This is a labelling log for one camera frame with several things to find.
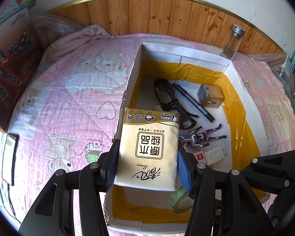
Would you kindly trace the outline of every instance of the bed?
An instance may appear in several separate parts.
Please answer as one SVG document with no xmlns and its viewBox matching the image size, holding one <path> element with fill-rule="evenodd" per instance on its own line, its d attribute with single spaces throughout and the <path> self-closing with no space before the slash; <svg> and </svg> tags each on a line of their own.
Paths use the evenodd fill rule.
<svg viewBox="0 0 295 236">
<path fill-rule="evenodd" d="M 24 219 L 57 169 L 80 170 L 109 151 L 142 42 L 220 53 L 219 48 L 169 36 L 112 36 L 96 24 L 49 46 L 35 77 L 14 108 L 8 130 L 20 136 L 15 184 L 9 188 L 3 187 L 2 182 L 0 185 L 9 199 L 9 213 L 17 220 Z M 295 149 L 295 115 L 282 83 L 266 63 L 246 55 L 238 53 L 233 64 L 240 84 L 258 108 L 269 154 Z M 78 202 L 77 192 L 75 231 L 82 235 Z"/>
</svg>

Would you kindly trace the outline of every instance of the pen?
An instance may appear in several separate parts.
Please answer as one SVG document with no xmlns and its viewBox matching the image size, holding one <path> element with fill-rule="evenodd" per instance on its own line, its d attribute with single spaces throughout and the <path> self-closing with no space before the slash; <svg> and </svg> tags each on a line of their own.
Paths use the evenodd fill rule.
<svg viewBox="0 0 295 236">
<path fill-rule="evenodd" d="M 183 87 L 178 84 L 175 84 L 175 89 L 181 93 L 191 104 L 193 104 L 210 122 L 213 122 L 215 118 L 203 107 L 199 104 L 197 100 L 195 100 Z"/>
</svg>

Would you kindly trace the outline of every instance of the tissue packet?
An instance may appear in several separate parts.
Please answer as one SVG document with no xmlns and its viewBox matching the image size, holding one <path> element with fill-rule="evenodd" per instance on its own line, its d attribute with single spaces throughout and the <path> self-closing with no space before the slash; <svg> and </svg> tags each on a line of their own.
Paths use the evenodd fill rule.
<svg viewBox="0 0 295 236">
<path fill-rule="evenodd" d="M 174 191 L 179 114 L 126 108 L 114 184 Z"/>
</svg>

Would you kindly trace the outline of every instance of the round icon on package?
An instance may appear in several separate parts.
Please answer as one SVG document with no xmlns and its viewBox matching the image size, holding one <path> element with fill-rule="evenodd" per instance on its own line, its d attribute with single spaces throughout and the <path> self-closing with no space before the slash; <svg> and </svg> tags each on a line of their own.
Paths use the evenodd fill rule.
<svg viewBox="0 0 295 236">
<path fill-rule="evenodd" d="M 127 115 L 127 120 L 133 120 L 133 118 L 134 118 L 133 114 L 128 114 Z"/>
<path fill-rule="evenodd" d="M 136 120 L 137 121 L 142 121 L 142 115 L 140 115 L 140 114 L 136 115 Z"/>
<path fill-rule="evenodd" d="M 152 121 L 154 119 L 154 116 L 146 115 L 144 118 L 146 121 Z"/>
</svg>

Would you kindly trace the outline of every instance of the glass bottle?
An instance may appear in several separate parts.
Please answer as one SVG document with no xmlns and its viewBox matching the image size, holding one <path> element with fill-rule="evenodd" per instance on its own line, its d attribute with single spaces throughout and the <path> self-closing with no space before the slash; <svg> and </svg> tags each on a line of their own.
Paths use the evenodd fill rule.
<svg viewBox="0 0 295 236">
<path fill-rule="evenodd" d="M 221 53 L 221 56 L 232 60 L 236 51 L 238 50 L 244 34 L 245 30 L 242 27 L 233 24 L 230 27 L 230 36 L 228 37 L 227 43 Z"/>
</svg>

